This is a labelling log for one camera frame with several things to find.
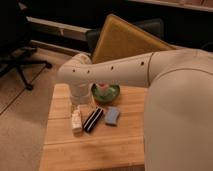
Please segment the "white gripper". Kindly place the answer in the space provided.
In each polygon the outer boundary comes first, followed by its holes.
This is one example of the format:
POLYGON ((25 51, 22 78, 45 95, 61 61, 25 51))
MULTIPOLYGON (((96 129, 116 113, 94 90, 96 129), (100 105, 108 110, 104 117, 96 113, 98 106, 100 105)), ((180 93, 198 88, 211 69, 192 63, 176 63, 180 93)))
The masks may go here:
POLYGON ((91 102, 91 92, 89 84, 70 85, 70 100, 73 108, 78 105, 86 105, 91 102))

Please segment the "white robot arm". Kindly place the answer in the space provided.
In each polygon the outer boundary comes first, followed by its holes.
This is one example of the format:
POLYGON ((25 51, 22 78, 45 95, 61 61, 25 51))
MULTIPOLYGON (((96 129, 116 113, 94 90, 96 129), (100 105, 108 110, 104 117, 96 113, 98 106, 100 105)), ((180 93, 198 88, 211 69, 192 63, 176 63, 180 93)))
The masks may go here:
POLYGON ((58 77, 77 96, 88 83, 146 87, 145 171, 213 171, 213 53, 178 49, 98 64, 77 54, 58 77))

